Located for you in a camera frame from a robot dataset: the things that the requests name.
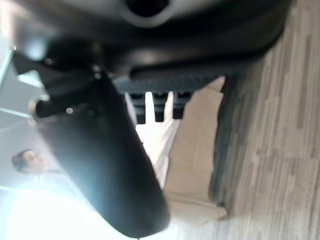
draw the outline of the black plastic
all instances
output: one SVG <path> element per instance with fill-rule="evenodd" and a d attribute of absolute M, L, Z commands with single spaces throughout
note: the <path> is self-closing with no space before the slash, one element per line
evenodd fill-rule
<path fill-rule="evenodd" d="M 123 98 L 107 79 L 97 81 L 72 114 L 37 128 L 81 192 L 122 234 L 142 238 L 163 230 L 170 214 L 152 164 Z"/>

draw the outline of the wooden floor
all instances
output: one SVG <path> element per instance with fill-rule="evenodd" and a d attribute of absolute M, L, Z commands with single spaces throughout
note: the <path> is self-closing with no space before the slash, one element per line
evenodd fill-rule
<path fill-rule="evenodd" d="M 246 81 L 221 188 L 230 217 L 148 239 L 320 239 L 320 0 L 295 1 L 261 82 Z"/>

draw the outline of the man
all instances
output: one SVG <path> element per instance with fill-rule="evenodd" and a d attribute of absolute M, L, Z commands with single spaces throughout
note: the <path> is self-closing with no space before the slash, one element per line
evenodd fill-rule
<path fill-rule="evenodd" d="M 41 175 L 47 171 L 46 161 L 31 149 L 26 149 L 11 158 L 11 163 L 18 173 Z"/>
<path fill-rule="evenodd" d="M 57 169 L 48 169 L 47 162 L 32 149 L 23 150 L 11 158 L 14 169 L 21 174 L 30 174 L 37 177 L 37 187 L 75 198 L 75 190 L 71 189 L 70 182 Z"/>

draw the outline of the person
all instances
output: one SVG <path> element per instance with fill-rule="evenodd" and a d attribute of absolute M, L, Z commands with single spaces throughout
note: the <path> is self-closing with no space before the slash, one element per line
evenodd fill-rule
<path fill-rule="evenodd" d="M 32 149 L 20 151 L 11 158 L 11 163 L 18 173 L 41 175 L 47 171 L 47 162 Z"/>
<path fill-rule="evenodd" d="M 32 149 L 15 154 L 11 163 L 18 173 L 37 177 L 36 187 L 75 197 L 75 190 L 70 187 L 64 174 L 58 169 L 48 169 L 47 161 Z"/>

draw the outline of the gray wood floor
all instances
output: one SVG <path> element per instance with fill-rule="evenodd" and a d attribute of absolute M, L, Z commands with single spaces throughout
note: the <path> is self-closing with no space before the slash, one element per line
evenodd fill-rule
<path fill-rule="evenodd" d="M 173 222 L 148 239 L 320 239 L 319 0 L 295 1 L 261 81 L 254 72 L 246 81 L 221 188 L 229 218 Z"/>

